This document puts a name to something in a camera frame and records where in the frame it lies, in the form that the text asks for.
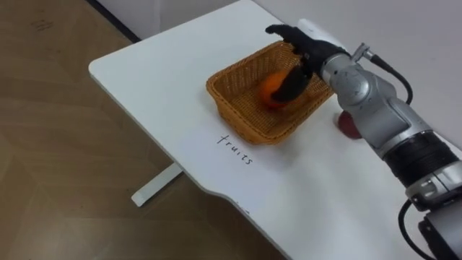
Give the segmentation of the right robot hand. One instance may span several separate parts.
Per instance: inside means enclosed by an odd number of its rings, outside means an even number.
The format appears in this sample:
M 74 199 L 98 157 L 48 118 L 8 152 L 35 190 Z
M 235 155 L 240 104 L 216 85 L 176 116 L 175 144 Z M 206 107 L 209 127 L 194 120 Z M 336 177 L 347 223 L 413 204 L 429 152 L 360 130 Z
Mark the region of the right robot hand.
M 331 57 L 339 54 L 351 57 L 342 47 L 311 38 L 298 27 L 275 24 L 269 25 L 265 32 L 281 36 L 285 43 L 293 46 L 293 54 L 300 56 L 300 63 L 288 72 L 280 87 L 270 95 L 270 98 L 277 103 L 288 103 L 298 98 L 305 91 L 314 74 L 321 76 L 322 67 Z

